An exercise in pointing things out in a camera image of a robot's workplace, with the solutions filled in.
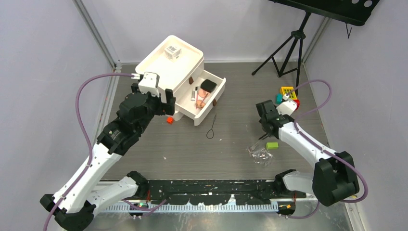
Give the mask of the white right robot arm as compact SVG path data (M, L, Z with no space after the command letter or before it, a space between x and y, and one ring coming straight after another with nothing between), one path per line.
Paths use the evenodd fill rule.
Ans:
M314 195L324 206L331 206L360 191L354 160L346 151L327 148L310 136L282 111L288 102L276 106L267 100L256 104L266 137L274 137L297 151L313 168L312 174L289 169L275 177L275 193L288 197L293 191Z

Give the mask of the white small cream tube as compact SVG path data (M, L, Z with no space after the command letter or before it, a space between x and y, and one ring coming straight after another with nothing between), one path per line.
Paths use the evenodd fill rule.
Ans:
M191 92L191 101L195 101L196 100L196 90L192 90Z

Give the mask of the black compact case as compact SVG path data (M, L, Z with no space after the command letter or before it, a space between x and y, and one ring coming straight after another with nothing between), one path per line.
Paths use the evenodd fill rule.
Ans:
M217 87L217 83L209 79L204 80L200 85L200 88L202 90L209 92L209 93L212 93L216 87Z

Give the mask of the pink powder puff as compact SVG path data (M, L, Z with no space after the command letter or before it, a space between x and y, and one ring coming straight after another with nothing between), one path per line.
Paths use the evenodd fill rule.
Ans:
M208 97L210 95L209 92L205 91L204 89L199 89L198 96L201 98Z

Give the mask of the beige makeup sponge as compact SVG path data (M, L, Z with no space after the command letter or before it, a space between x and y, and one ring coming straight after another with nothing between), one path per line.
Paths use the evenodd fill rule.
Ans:
M202 100L197 100L196 101L196 107L199 109L203 109L205 107L206 103L203 102Z

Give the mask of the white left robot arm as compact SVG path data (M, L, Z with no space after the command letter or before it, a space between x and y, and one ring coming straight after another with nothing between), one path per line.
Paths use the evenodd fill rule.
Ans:
M172 90L165 90L166 102L162 102L160 96L141 92L136 83L131 88L132 93L119 106L117 118L104 127L91 155L74 176L59 191L45 194L40 200L67 231L83 231L107 207L132 196L142 199L148 193L149 183L137 171L102 190L92 191L107 170L139 141L154 116L172 116L175 112Z

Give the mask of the white drawer organizer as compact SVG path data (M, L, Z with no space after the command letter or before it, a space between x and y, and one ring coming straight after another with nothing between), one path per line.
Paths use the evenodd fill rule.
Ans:
M165 55L165 47L179 46L182 49L180 57L169 60ZM162 101L166 101L165 89L171 89L176 98L174 120L187 116L198 126L202 123L211 109L216 105L224 92L226 79L218 77L204 69L204 54L198 48L182 39L170 35L164 39L147 57L135 68L137 74L152 72L159 75L158 90ZM203 109L195 109L195 101L191 101L191 92L201 83L209 79L217 83L217 87L205 100Z

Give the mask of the white barcode box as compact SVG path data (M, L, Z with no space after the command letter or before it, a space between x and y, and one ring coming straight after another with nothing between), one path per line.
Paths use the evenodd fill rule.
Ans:
M182 49L179 46L169 45L165 47L164 51L169 60L175 61L180 57Z

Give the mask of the black hair loop tool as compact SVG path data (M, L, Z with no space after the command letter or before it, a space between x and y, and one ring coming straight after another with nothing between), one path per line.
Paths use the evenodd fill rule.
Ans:
M210 129L208 130L208 132L206 133L206 138L207 138L207 139L212 139L212 138L214 137L214 125L215 125L216 119L217 119L217 114L214 115L211 128L210 128Z

